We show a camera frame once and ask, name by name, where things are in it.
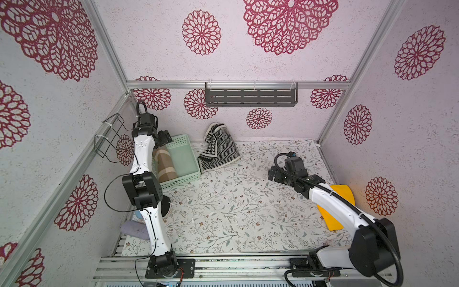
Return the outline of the brown beige plaid scarf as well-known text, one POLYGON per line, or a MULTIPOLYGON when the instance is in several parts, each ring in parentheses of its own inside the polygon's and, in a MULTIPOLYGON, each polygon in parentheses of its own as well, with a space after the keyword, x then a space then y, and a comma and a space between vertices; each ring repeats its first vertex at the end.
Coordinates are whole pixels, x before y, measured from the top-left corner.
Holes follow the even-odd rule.
POLYGON ((157 174, 160 183, 178 178, 178 173, 174 167, 172 156, 165 145, 155 149, 153 157, 157 164, 157 174))

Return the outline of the black white zigzag scarf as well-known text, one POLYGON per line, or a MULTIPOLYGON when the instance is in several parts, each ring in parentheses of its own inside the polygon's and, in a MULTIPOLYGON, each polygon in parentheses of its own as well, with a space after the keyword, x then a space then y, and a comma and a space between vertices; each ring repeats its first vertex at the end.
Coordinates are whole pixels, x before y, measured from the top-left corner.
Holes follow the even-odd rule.
POLYGON ((207 148, 198 156, 201 173, 215 171, 241 158, 237 146, 222 123, 212 123, 204 137, 207 148))

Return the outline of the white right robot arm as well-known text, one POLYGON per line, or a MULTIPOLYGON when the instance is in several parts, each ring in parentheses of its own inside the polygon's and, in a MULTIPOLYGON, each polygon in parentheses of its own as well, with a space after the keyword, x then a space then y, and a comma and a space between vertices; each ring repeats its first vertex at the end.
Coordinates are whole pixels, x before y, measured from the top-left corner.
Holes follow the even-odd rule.
POLYGON ((354 269, 366 277, 375 277, 386 285, 400 286, 404 271, 394 224, 387 218, 375 218, 355 207, 318 175, 311 175, 303 159, 295 153, 283 153, 284 166, 277 162, 268 171, 270 181, 292 187, 306 199, 318 204, 336 219, 351 237, 350 246, 326 246, 313 251, 309 258, 314 272, 354 269), (389 282, 380 273, 396 270, 396 280, 389 282))

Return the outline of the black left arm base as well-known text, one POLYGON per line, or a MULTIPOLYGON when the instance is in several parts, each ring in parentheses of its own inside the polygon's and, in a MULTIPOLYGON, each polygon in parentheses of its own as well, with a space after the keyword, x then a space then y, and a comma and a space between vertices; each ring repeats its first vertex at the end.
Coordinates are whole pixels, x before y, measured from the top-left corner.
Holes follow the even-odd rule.
POLYGON ((196 260, 177 258, 174 251, 153 255, 148 262, 146 279, 191 279, 194 277, 196 260))

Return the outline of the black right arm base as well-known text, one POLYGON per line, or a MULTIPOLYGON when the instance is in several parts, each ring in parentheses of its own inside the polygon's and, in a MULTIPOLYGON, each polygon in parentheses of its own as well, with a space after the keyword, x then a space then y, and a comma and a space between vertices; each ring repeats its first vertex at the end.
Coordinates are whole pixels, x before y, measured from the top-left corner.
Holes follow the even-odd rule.
POLYGON ((317 253, 326 248, 322 246, 302 257, 293 257, 289 259, 290 269, 293 271, 293 277, 334 277, 340 276, 339 268, 324 267, 318 258, 317 253))

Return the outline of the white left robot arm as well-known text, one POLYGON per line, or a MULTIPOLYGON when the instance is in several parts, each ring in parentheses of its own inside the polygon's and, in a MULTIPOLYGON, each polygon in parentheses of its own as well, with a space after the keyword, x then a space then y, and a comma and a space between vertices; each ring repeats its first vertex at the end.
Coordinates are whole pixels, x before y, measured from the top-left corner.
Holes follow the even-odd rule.
POLYGON ((153 172, 153 151, 172 142, 167 130, 159 131, 158 119, 145 112, 133 125, 134 160, 130 173, 122 177, 130 203, 140 211, 151 243, 151 256, 169 253, 172 244, 164 229, 161 202, 163 189, 153 172))

